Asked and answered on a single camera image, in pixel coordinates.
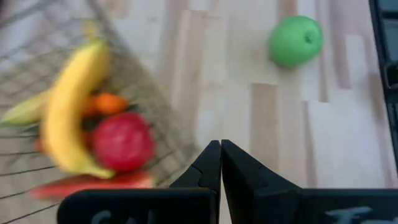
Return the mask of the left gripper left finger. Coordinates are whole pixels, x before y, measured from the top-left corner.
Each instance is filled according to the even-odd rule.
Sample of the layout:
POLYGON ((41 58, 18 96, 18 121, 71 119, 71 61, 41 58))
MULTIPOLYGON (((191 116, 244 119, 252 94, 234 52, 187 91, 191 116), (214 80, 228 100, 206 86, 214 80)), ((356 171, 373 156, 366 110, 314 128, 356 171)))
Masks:
POLYGON ((217 223, 221 145, 211 141, 168 188, 84 190, 59 206, 59 224, 217 223))

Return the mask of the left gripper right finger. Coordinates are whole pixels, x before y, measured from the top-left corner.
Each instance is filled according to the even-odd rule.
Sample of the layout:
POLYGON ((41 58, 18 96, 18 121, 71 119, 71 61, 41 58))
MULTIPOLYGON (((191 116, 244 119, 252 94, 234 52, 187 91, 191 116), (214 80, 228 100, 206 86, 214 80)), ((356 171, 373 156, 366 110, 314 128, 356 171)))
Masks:
POLYGON ((233 223, 397 223, 396 189, 305 189, 229 140, 221 149, 233 223))

